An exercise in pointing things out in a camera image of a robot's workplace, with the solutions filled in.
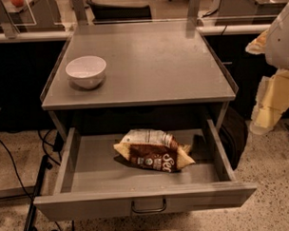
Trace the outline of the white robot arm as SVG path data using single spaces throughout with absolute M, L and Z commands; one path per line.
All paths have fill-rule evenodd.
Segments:
M 266 63 L 277 69 L 272 77 L 262 77 L 251 115 L 251 132 L 263 135 L 272 131 L 289 108 L 289 2 L 271 27 L 246 46 L 246 51 L 264 53 Z

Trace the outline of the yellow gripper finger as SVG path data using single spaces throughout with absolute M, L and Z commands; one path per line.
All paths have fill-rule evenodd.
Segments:
M 263 76 L 255 101 L 249 127 L 253 134 L 264 135 L 289 108 L 289 69 L 280 68 L 272 77 Z
M 268 30 L 259 34 L 251 43 L 246 46 L 245 51 L 249 54 L 263 54 L 266 51 L 266 37 Z

